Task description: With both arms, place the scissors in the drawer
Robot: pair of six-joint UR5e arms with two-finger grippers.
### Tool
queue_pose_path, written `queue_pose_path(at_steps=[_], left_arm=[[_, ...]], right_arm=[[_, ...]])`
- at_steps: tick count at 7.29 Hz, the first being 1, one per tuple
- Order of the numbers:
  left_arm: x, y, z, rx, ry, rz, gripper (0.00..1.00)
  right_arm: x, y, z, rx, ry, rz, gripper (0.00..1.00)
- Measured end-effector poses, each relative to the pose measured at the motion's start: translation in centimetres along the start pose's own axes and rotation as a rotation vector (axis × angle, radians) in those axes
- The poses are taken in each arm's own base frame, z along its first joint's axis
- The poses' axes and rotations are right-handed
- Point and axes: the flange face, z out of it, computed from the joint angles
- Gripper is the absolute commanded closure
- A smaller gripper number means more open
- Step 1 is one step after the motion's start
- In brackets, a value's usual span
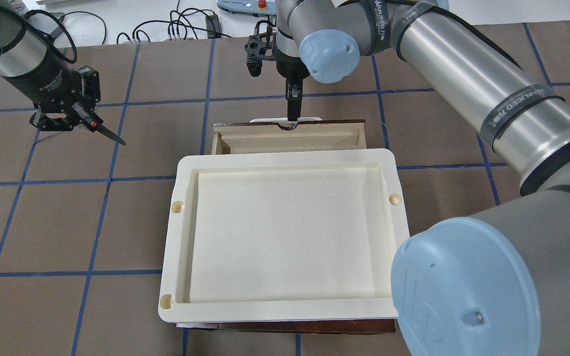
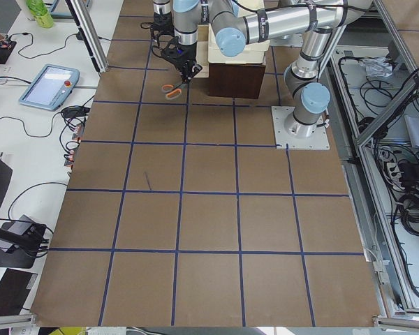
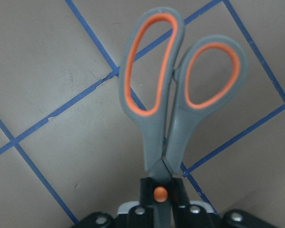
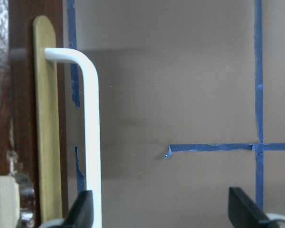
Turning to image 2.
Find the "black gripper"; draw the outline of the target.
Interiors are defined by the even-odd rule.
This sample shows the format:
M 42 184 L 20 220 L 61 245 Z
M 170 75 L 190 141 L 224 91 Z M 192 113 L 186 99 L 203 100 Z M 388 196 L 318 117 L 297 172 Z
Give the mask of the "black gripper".
M 176 69 L 179 71 L 182 83 L 189 83 L 199 74 L 202 66 L 195 59 L 178 59 Z
M 168 40 L 175 37 L 173 21 L 153 22 L 150 26 L 151 39 L 156 43 L 157 47 L 161 46 L 161 38 L 169 36 Z

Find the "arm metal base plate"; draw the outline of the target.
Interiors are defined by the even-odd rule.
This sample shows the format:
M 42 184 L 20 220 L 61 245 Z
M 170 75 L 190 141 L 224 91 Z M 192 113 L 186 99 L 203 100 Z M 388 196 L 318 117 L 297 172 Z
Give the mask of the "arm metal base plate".
M 330 149 L 323 118 L 312 125 L 299 124 L 294 119 L 293 106 L 272 106 L 275 147 L 288 150 L 327 151 Z

